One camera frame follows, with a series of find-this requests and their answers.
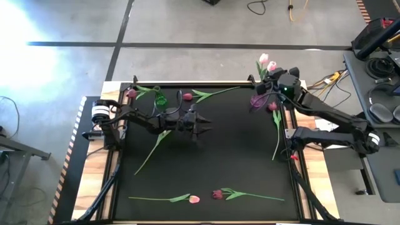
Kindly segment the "black table mat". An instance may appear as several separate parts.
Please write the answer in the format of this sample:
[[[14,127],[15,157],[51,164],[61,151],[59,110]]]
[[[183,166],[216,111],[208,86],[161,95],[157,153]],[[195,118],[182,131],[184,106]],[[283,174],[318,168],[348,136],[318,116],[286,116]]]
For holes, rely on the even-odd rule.
[[[186,132],[166,136],[141,171],[157,136],[131,123],[126,133],[118,179],[115,219],[118,221],[294,221],[296,199],[287,162],[276,157],[277,131],[271,114],[249,110],[254,90],[240,87],[211,96],[197,105],[212,130],[192,141]],[[231,188],[284,201],[241,196],[213,199],[214,190]],[[129,197],[169,199],[184,194],[200,202],[146,201]]]

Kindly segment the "black striped-edge floor mat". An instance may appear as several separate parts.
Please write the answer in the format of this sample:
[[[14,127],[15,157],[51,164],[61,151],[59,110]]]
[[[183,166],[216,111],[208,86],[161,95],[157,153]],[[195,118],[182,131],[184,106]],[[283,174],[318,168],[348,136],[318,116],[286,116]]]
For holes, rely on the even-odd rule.
[[[98,99],[100,99],[99,96],[84,96],[79,103],[72,135],[67,145],[67,153],[62,165],[61,176],[46,225],[69,221],[73,216],[89,147],[89,141],[82,136],[82,133],[92,128],[91,108],[93,102]]]

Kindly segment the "grey over-ear headphones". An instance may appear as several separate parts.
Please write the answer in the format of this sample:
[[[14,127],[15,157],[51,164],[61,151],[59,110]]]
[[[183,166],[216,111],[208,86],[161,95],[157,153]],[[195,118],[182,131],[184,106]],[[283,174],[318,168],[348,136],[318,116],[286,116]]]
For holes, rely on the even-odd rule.
[[[384,92],[387,96],[400,96],[400,85],[378,84],[376,87],[368,91],[368,99],[370,107],[369,114],[379,123],[395,122],[400,124],[400,104],[393,110],[389,110],[381,103],[373,102],[372,96],[374,91]]]

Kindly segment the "pale pink artificial tulip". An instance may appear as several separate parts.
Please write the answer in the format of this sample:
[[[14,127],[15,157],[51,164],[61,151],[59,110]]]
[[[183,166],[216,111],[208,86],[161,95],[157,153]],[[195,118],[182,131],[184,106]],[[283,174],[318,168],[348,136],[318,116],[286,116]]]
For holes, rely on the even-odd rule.
[[[160,145],[160,143],[163,141],[163,139],[166,136],[168,136],[170,133],[171,133],[171,131],[168,130],[168,131],[163,131],[161,134],[158,135],[157,141],[156,141],[154,147],[151,149],[151,151],[147,155],[146,159],[143,161],[143,163],[141,164],[139,169],[134,173],[134,175],[137,175],[141,171],[141,169],[146,165],[146,163],[149,160],[149,158],[152,156],[153,152],[157,149],[157,147]]]

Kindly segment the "pink glass vase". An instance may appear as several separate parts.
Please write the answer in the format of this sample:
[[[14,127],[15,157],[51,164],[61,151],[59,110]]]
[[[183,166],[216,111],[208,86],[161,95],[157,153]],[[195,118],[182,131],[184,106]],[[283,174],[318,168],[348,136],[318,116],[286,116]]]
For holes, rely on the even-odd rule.
[[[253,96],[250,100],[251,109],[259,109],[263,107],[268,101],[269,96],[267,94]]]

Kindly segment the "pink orange artificial tulip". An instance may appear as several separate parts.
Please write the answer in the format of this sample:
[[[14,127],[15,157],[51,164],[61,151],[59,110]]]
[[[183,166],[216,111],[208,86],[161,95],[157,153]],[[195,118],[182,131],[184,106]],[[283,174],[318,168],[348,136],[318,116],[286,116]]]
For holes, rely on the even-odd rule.
[[[169,199],[149,198],[149,197],[129,197],[129,199],[146,200],[146,201],[168,201],[170,203],[176,203],[179,201],[188,201],[191,204],[196,204],[200,202],[200,198],[198,196],[191,194],[184,194],[182,196],[172,197]]]

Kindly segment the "green glass vase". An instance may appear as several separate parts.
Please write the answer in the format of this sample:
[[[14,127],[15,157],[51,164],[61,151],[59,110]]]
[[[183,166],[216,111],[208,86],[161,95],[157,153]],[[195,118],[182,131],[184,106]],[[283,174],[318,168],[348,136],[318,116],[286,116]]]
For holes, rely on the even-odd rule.
[[[157,108],[165,108],[168,105],[168,100],[163,94],[157,93],[154,100]]]

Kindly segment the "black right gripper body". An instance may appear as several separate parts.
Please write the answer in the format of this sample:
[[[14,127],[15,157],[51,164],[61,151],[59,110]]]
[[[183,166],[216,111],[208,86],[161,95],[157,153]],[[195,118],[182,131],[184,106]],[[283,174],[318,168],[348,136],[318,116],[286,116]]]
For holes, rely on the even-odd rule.
[[[289,70],[278,67],[273,71],[276,72],[276,80],[272,82],[273,92],[281,93],[286,97],[299,97],[302,94],[299,69],[297,67]]]

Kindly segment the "grey metal desk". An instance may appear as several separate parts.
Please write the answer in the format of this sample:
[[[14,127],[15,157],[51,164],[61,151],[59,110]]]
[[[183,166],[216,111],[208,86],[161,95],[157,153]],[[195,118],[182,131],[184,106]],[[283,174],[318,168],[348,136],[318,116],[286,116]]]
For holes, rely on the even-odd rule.
[[[0,223],[8,216],[31,157],[46,161],[50,155],[0,135]]]

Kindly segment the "dark red artificial tulip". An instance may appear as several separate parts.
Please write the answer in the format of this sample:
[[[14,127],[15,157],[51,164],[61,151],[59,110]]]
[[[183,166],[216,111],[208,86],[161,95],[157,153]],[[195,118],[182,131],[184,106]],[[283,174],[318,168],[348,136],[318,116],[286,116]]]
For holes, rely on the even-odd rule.
[[[153,88],[148,88],[148,87],[143,87],[143,86],[136,86],[136,87],[131,88],[127,92],[126,96],[128,98],[137,100],[141,96],[143,96],[145,94],[148,94],[150,92],[158,93],[160,91],[160,89],[161,88],[159,86],[154,86]]]

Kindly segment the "dark maroon artificial tulip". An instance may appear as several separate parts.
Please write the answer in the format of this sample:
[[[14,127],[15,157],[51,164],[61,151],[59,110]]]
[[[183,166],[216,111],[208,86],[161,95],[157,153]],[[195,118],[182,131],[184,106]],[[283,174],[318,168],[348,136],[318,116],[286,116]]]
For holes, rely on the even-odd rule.
[[[255,198],[263,198],[263,199],[271,199],[271,200],[277,200],[277,201],[284,201],[284,199],[281,198],[276,198],[276,197],[269,197],[269,196],[262,196],[258,194],[251,194],[251,193],[246,193],[246,192],[240,192],[240,191],[235,191],[231,188],[224,187],[221,189],[214,190],[212,192],[212,198],[213,199],[224,199],[224,200],[232,200],[241,196],[252,196]]]

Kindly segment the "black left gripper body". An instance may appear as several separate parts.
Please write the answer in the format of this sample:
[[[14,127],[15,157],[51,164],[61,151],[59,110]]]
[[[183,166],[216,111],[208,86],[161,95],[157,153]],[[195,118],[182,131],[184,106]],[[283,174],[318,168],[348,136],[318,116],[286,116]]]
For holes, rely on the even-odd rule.
[[[178,119],[176,130],[188,133],[192,141],[198,140],[199,125],[196,104],[192,104],[187,112]]]

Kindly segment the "grey side desk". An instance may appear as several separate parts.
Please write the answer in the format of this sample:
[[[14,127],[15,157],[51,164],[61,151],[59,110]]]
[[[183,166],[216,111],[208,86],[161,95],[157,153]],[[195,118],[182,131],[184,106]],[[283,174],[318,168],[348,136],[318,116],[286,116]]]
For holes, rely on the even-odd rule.
[[[400,106],[400,96],[388,96],[377,90],[369,92],[376,84],[366,72],[366,62],[357,59],[353,52],[345,52],[343,58],[365,118],[381,138],[380,150],[367,156],[377,191],[385,203],[400,203],[400,184],[395,175],[400,170],[400,124],[380,124],[369,115],[371,103],[380,103],[392,111]]]

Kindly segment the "black and red box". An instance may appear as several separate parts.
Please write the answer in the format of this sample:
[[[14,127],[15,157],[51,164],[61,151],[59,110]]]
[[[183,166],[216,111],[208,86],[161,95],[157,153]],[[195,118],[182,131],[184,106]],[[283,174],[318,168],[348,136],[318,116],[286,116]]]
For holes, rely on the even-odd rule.
[[[369,41],[372,41],[381,31],[394,22],[394,18],[382,17],[367,23],[366,27],[351,42],[353,50],[361,50]]]

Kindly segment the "pink tulip right side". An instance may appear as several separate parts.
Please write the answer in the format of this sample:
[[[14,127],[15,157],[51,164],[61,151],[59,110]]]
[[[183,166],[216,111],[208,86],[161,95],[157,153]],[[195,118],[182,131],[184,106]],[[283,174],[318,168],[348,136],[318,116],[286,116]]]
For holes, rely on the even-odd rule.
[[[271,104],[269,104],[268,109],[272,112],[273,120],[276,125],[276,131],[277,131],[276,147],[275,147],[274,153],[272,155],[272,160],[274,160],[276,157],[276,153],[278,151],[279,143],[280,143],[281,113],[278,109],[278,105],[275,102],[272,102]]]

